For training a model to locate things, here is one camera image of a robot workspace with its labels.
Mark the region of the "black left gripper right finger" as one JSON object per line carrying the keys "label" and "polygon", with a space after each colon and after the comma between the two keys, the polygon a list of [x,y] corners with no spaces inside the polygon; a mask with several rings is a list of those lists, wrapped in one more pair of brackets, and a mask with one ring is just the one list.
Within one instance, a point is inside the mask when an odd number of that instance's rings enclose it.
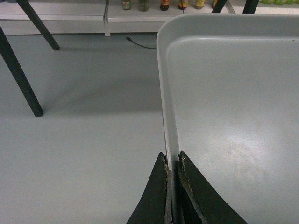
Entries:
{"label": "black left gripper right finger", "polygon": [[179,196],[186,224],[246,223],[216,192],[184,151],[178,157]]}

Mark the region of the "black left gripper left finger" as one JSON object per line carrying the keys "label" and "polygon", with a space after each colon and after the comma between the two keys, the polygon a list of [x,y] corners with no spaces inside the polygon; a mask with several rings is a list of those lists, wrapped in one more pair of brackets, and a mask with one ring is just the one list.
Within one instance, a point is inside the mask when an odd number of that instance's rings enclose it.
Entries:
{"label": "black left gripper left finger", "polygon": [[171,224],[171,182],[172,173],[168,168],[167,158],[160,152],[142,197],[127,223]]}

